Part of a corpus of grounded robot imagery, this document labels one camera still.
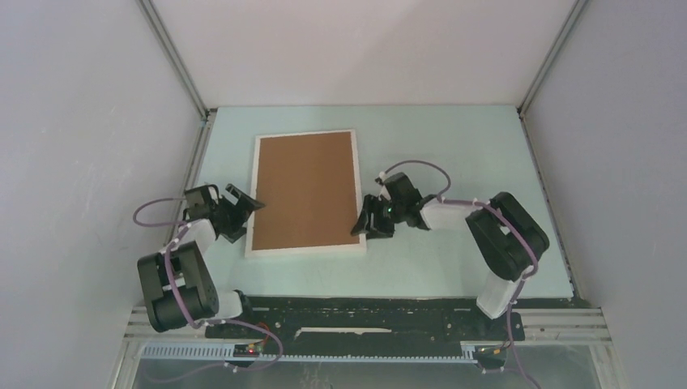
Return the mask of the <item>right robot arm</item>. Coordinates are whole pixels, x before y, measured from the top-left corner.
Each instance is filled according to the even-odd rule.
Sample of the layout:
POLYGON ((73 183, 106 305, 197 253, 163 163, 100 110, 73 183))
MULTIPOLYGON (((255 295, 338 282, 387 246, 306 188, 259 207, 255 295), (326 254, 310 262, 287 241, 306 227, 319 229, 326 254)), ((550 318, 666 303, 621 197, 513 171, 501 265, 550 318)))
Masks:
POLYGON ((502 315, 537 273, 539 261, 550 247, 547 234, 509 192, 482 202, 446 199, 439 194, 423 196, 405 173, 381 174, 376 182, 380 191, 364 196, 351 235, 390 238, 402 223, 424 231, 466 225, 489 268, 471 326, 480 338, 493 338, 504 327, 502 315))

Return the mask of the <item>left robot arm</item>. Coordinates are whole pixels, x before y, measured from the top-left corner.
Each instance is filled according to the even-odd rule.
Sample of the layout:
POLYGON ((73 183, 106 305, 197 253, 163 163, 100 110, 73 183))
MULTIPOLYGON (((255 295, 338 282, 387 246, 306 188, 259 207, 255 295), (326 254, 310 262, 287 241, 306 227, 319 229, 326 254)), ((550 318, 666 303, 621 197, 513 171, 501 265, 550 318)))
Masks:
POLYGON ((232 184, 221 194, 214 184, 186 190, 176 231, 160 250, 137 262, 143 302, 151 327, 166 332, 211 326, 220 311, 220 295, 204 255, 219 239, 234 243, 247 234, 247 222, 264 203, 232 184))

